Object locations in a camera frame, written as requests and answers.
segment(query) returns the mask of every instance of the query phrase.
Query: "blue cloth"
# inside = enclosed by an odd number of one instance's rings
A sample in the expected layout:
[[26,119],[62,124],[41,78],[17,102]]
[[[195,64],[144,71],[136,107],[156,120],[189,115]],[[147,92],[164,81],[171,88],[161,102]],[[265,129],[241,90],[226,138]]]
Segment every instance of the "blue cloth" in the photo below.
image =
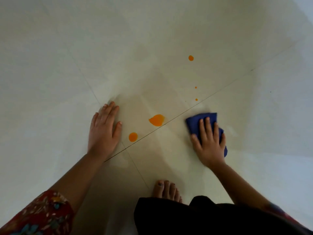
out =
[[[214,132],[214,123],[217,121],[217,113],[203,113],[203,114],[198,114],[189,118],[186,118],[186,124],[189,129],[190,134],[196,134],[200,143],[202,144],[201,136],[200,136],[200,129],[199,129],[199,121],[200,119],[205,120],[205,118],[210,117],[210,124],[212,127],[212,131]],[[222,141],[222,134],[224,130],[221,128],[218,128],[219,132],[219,143]],[[227,147],[225,147],[224,150],[224,157],[227,155]]]

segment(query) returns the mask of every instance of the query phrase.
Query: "person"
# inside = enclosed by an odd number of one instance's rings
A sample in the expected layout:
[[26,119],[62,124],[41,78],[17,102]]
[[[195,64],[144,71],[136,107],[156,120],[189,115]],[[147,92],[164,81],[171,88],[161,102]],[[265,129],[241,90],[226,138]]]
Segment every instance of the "person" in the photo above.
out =
[[[115,102],[105,104],[90,124],[88,150],[64,176],[14,216],[0,234],[69,234],[93,177],[117,146],[122,122],[114,119],[119,111]],[[161,233],[288,233],[313,234],[278,206],[270,203],[224,160],[225,135],[219,144],[218,125],[212,130],[209,119],[199,122],[202,145],[196,135],[191,141],[199,160],[220,180],[234,204],[215,204],[197,196],[190,205],[174,183],[156,182],[152,197],[139,198],[134,220],[139,234]]]

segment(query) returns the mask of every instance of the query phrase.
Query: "red patterned clothing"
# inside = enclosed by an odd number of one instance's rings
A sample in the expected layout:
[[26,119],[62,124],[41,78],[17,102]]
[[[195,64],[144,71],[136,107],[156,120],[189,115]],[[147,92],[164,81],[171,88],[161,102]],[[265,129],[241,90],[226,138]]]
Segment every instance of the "red patterned clothing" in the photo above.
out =
[[0,228],[0,234],[69,234],[73,218],[74,211],[67,199],[58,192],[47,190]]

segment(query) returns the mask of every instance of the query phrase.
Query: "foot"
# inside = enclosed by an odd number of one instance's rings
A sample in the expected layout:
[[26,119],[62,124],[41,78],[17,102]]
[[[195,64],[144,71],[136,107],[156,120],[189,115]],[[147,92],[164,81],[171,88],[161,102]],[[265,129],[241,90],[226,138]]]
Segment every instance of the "foot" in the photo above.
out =
[[154,186],[152,197],[173,200],[182,203],[182,197],[174,183],[168,180],[158,180]]

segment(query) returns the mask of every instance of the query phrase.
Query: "orange liquid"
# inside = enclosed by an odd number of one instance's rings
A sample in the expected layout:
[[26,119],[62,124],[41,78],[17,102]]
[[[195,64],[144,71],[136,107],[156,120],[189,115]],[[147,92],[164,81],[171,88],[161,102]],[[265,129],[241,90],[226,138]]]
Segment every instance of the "orange liquid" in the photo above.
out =
[[149,119],[150,123],[154,126],[162,126],[165,117],[163,115],[155,115],[151,119]]
[[136,133],[131,133],[131,134],[128,136],[128,139],[129,139],[129,141],[131,141],[131,142],[135,142],[135,141],[137,140],[137,138],[138,138],[138,134],[136,134]]

